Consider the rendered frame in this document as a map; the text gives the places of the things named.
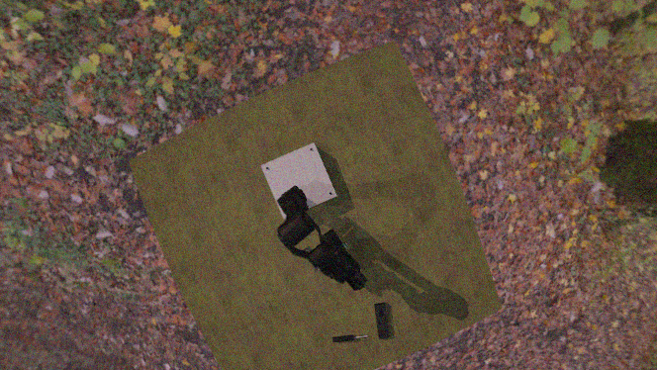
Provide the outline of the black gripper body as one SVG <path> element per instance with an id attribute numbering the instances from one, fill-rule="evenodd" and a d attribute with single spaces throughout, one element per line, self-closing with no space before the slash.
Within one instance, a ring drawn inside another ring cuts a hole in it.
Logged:
<path id="1" fill-rule="evenodd" d="M 340 246 L 339 243 L 336 241 L 338 239 L 337 234 L 335 233 L 334 230 L 330 230 L 327 233 L 325 233 L 323 236 L 323 243 L 328 247 L 330 251 L 335 253 L 336 251 L 338 252 L 345 252 L 349 257 L 349 253 L 345 249 L 344 246 Z"/>

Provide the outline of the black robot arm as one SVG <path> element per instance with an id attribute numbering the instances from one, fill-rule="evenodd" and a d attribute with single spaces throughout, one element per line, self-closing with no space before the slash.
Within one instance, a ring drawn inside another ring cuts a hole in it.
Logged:
<path id="1" fill-rule="evenodd" d="M 281 242 L 295 255 L 307 258 L 314 267 L 319 269 L 338 283 L 348 283 L 353 290 L 361 290 L 367 278 L 359 270 L 359 264 L 345 252 L 331 252 L 323 243 L 320 228 L 306 213 L 309 208 L 307 198 L 302 189 L 293 186 L 277 200 L 281 211 L 286 215 L 285 223 L 278 229 Z M 316 230 L 319 233 L 320 244 L 309 253 L 295 248 L 308 234 Z"/>

